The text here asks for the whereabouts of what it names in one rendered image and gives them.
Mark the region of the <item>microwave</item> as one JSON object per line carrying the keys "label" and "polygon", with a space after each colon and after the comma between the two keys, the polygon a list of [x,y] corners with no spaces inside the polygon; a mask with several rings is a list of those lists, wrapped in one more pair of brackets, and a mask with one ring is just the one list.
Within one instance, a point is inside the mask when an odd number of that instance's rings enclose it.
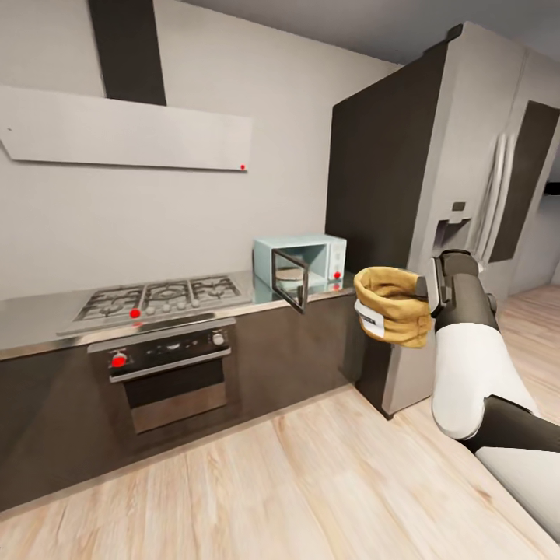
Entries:
{"label": "microwave", "polygon": [[254,237],[254,274],[307,315],[308,285],[344,278],[345,244],[326,234]]}

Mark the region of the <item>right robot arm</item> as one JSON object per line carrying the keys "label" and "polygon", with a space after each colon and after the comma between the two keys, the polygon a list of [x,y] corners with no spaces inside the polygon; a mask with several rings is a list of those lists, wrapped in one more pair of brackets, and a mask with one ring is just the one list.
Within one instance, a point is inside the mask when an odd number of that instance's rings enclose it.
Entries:
{"label": "right robot arm", "polygon": [[560,425],[539,415],[499,332],[466,250],[432,257],[415,296],[435,318],[432,416],[464,445],[560,547]]}

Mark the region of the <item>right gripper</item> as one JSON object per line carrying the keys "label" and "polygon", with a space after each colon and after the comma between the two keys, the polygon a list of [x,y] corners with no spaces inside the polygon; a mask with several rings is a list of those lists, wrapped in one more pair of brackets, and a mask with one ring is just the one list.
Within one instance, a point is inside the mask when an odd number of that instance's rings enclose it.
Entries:
{"label": "right gripper", "polygon": [[426,279],[423,276],[418,276],[417,277],[417,283],[416,283],[416,287],[415,287],[415,296],[422,297],[422,298],[428,298]]}

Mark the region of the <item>popcorn bag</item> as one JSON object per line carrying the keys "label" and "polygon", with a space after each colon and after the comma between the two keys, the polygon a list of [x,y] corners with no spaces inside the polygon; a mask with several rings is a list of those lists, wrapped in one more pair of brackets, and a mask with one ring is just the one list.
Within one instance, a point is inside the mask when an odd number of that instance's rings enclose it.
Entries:
{"label": "popcorn bag", "polygon": [[367,267],[353,283],[362,329],[372,338],[423,348],[430,331],[429,298],[415,296],[417,274],[397,267]]}

